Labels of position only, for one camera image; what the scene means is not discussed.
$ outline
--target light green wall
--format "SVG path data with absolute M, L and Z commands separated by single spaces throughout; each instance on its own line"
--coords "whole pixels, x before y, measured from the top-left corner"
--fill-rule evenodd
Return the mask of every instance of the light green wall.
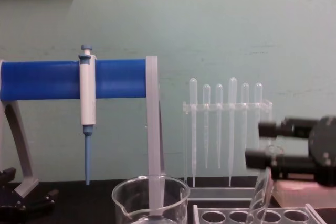
M 335 17 L 336 0 L 0 0 L 0 57 L 77 60 L 83 43 L 99 59 L 159 56 L 166 170 L 182 176 L 191 77 L 260 81 L 277 120 L 336 113 Z M 79 102 L 20 105 L 39 177 L 83 179 Z M 5 167 L 18 167 L 8 125 L 3 147 Z M 93 179 L 146 173 L 145 100 L 99 100 L 92 148 Z

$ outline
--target blue pipette holder bar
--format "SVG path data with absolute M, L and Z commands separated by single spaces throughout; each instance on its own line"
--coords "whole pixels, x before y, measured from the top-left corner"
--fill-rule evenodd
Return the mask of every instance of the blue pipette holder bar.
M 78 61 L 4 62 L 2 101 L 79 99 Z M 96 98 L 146 97 L 145 60 L 97 60 Z

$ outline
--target pipette rack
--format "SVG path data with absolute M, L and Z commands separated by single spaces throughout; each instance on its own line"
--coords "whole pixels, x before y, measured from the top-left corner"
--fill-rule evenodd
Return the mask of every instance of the pipette rack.
M 230 78 L 228 87 L 232 87 L 233 84 L 237 87 L 237 80 L 235 78 Z M 225 168 L 227 167 L 227 156 L 223 154 L 223 150 L 226 151 L 230 148 L 232 150 L 232 146 L 229 147 L 229 137 L 230 139 L 234 139 L 235 148 L 239 149 L 239 153 L 241 153 L 241 157 L 239 155 L 239 162 L 236 162 L 234 167 L 240 166 L 243 167 L 240 169 L 239 176 L 248 176 L 251 175 L 250 171 L 247 171 L 245 166 L 245 148 L 246 144 L 249 148 L 259 148 L 259 134 L 258 134 L 258 122 L 260 120 L 268 121 L 272 119 L 272 103 L 266 99 L 263 99 L 263 86 L 261 83 L 257 83 L 254 87 L 254 100 L 253 102 L 249 102 L 249 85 L 247 83 L 243 83 L 241 85 L 241 92 L 237 92 L 237 88 L 229 88 L 229 94 L 222 95 L 221 99 L 218 98 L 219 95 L 218 87 L 223 89 L 222 85 L 218 84 L 216 86 L 216 101 L 210 100 L 210 86 L 208 84 L 200 85 L 203 86 L 203 101 L 197 99 L 195 96 L 202 97 L 202 93 L 197 91 L 197 80 L 191 79 L 190 84 L 193 85 L 190 89 L 190 103 L 183 102 L 183 153 L 184 153 L 184 181 L 187 183 L 188 177 L 192 175 L 192 160 L 193 160 L 193 148 L 195 148 L 194 143 L 192 143 L 192 138 L 197 136 L 196 140 L 196 160 L 197 160 L 197 169 L 196 169 L 196 177 L 199 175 L 199 170 L 203 170 L 202 175 L 206 174 L 204 177 L 225 177 L 229 176 Z M 229 97 L 230 102 L 224 102 L 224 97 Z M 218 162 L 218 167 L 216 163 L 213 161 L 210 162 L 211 158 L 216 158 L 216 155 L 209 155 L 209 162 L 207 162 L 207 154 L 205 153 L 202 158 L 202 153 L 207 152 L 207 147 L 205 143 L 205 134 L 208 134 L 208 152 L 212 149 L 214 150 L 214 146 L 216 144 L 216 139 L 218 137 L 218 129 L 216 125 L 212 125 L 211 121 L 216 121 L 217 114 L 217 128 L 218 128 L 218 114 L 223 117 L 223 121 L 221 121 L 222 128 L 220 129 L 221 142 L 223 143 L 219 146 L 219 153 L 222 158 L 220 162 Z M 206 117 L 210 117 L 210 123 L 206 126 L 204 120 Z M 253 188 L 235 188 L 235 187 L 223 187 L 221 188 L 201 188 L 197 187 L 193 183 L 191 186 L 191 195 L 189 200 L 193 201 L 251 201 L 253 197 L 254 189 Z

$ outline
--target pipette stand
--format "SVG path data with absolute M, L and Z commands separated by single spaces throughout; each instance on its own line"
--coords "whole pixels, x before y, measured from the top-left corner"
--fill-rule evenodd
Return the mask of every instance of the pipette stand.
M 143 60 L 96 61 L 96 99 L 146 98 L 149 175 L 165 174 L 157 60 L 157 56 L 147 56 Z M 25 197 L 37 186 L 38 178 L 34 172 L 18 101 L 79 99 L 79 63 L 2 60 L 0 64 L 0 151 L 4 120 L 7 118 L 23 172 L 21 184 L 8 192 L 4 186 L 14 179 L 16 170 L 4 169 L 0 155 L 0 222 L 22 222 L 29 214 Z M 150 206 L 159 208 L 163 203 L 164 185 L 156 181 L 150 183 Z M 57 194 L 58 191 L 51 191 L 39 201 L 43 205 L 41 211 L 50 213 L 53 210 Z M 16 214 L 16 219 L 13 209 L 24 213 L 23 216 Z

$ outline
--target glass beaker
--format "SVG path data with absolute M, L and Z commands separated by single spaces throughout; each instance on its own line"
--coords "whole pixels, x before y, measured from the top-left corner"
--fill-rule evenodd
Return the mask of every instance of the glass beaker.
M 117 224 L 186 224 L 189 194 L 187 184 L 164 175 L 124 181 L 112 192 Z

